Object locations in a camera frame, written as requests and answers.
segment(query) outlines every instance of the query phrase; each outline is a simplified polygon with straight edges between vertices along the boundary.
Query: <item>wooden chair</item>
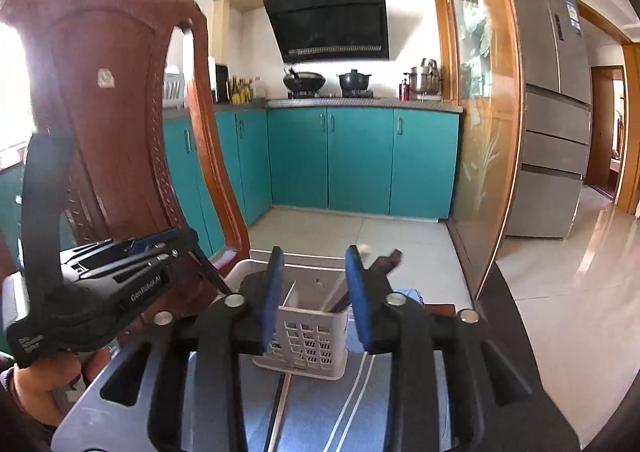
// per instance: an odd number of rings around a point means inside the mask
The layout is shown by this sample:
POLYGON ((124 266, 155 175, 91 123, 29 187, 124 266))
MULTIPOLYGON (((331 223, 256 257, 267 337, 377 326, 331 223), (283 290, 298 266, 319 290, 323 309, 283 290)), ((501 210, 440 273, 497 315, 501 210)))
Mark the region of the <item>wooden chair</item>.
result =
MULTIPOLYGON (((186 226, 164 154, 161 94, 174 27, 192 37, 188 104, 225 235, 214 265, 226 275, 248 258, 248 233, 213 115, 206 18, 193 0, 6 0, 0 21, 22 39, 37 128, 75 133, 66 215, 78 244, 186 226)), ((197 313, 215 297, 208 272, 190 256, 174 272, 176 285, 145 320, 162 310, 197 313)))

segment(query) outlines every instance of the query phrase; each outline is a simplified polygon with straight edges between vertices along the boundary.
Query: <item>red bottle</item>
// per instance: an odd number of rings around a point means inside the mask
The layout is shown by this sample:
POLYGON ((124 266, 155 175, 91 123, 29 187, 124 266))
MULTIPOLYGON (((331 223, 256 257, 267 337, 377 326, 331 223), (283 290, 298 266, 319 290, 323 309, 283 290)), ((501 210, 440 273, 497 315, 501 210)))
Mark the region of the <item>red bottle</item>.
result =
POLYGON ((407 84, 406 79, 404 79, 400 85, 399 99, 402 101, 409 100, 409 84, 407 84))

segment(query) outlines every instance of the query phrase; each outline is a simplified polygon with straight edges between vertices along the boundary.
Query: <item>white plastic basket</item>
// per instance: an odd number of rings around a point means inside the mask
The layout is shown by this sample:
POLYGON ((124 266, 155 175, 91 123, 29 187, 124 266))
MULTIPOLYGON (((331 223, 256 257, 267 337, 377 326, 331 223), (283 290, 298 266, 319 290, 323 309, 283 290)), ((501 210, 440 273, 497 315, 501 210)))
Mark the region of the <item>white plastic basket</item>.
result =
MULTIPOLYGON (((264 261, 240 261, 225 282, 237 289, 247 275, 266 268, 264 261)), ((254 356, 254 364, 313 378, 340 379, 347 365, 348 310, 322 310, 346 291, 344 270, 285 263, 283 286, 273 339, 263 356, 254 356)))

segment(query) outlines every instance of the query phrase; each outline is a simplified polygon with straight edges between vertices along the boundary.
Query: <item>blue tablecloth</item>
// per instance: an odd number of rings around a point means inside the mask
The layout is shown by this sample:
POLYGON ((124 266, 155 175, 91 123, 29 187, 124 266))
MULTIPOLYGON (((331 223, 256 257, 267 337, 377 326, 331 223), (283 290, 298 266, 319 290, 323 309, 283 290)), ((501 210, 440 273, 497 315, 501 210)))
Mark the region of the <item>blue tablecloth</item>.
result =
MULTIPOLYGON (((400 290, 422 302, 415 290, 400 290)), ((364 352, 353 315, 347 324, 349 357, 340 380, 293 375, 280 429, 278 452, 382 451, 386 430, 391 355, 364 352)), ((444 362, 434 353, 440 410, 440 450, 450 449, 450 415, 444 362)), ((195 355, 191 358, 193 366, 195 355)), ((263 452, 281 373, 255 366, 250 356, 240 360, 242 403, 250 452, 263 452)), ((182 448, 191 450, 190 421, 193 385, 187 383, 182 448)))

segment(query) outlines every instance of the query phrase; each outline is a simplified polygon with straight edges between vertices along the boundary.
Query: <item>metal screw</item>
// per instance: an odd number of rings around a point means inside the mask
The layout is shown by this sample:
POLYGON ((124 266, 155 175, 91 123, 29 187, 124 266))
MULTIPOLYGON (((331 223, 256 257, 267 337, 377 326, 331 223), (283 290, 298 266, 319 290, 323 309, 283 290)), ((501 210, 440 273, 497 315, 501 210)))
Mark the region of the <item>metal screw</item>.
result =
POLYGON ((237 293, 232 293, 225 297, 225 304, 228 305, 228 307, 239 307, 244 304, 244 297, 237 293))
POLYGON ((166 326, 173 319, 174 316, 171 315, 171 313, 169 313, 168 311, 159 311, 154 317, 154 323, 158 324, 159 326, 166 326))
POLYGON ((406 302, 406 297, 402 293, 389 293, 386 296, 386 303, 391 306, 401 306, 406 302))
POLYGON ((460 320, 467 324, 475 324, 480 320, 478 313, 472 309, 463 309, 458 313, 458 316, 460 317, 460 320))

